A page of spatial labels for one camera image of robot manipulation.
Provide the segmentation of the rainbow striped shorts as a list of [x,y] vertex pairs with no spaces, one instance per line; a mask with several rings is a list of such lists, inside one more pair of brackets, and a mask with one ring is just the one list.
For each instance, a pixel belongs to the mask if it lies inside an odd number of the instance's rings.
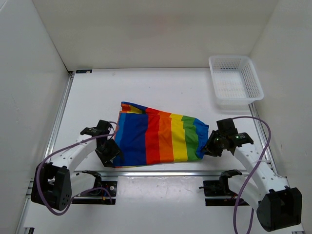
[[115,167],[191,162],[203,159],[209,125],[195,117],[122,102],[115,142],[123,155]]

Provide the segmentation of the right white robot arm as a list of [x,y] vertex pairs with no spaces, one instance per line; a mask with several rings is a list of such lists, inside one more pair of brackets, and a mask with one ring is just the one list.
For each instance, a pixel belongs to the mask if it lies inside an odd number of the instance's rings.
[[252,208],[262,228],[272,232],[299,225],[302,217],[302,194],[291,188],[285,177],[275,173],[259,153],[254,141],[247,133],[239,133],[233,118],[217,121],[217,130],[212,131],[205,145],[205,154],[222,156],[231,154],[248,172],[245,176],[233,169],[221,173],[219,180],[204,181],[201,189],[205,196],[236,195],[233,224],[236,224],[240,201]]

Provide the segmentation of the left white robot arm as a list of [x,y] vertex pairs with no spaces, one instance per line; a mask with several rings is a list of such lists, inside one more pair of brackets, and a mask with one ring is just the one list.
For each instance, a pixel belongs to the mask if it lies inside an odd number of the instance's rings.
[[118,129],[116,122],[99,120],[95,127],[84,128],[74,144],[48,155],[36,168],[31,201],[61,216],[77,196],[91,194],[112,199],[109,187],[102,185],[99,172],[77,172],[76,168],[91,153],[96,153],[103,166],[113,168],[113,160],[123,156],[113,139]]

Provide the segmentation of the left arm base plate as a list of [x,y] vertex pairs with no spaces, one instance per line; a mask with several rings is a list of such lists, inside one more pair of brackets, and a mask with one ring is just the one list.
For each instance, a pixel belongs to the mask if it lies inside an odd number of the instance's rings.
[[73,199],[73,204],[115,205],[117,197],[117,180],[102,180],[98,185],[103,189],[84,193]]

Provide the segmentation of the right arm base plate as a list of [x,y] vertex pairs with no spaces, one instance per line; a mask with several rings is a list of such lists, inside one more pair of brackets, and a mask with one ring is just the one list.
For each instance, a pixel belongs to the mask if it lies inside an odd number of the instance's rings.
[[205,180],[199,189],[204,191],[206,207],[235,205],[237,194],[223,190],[218,180]]

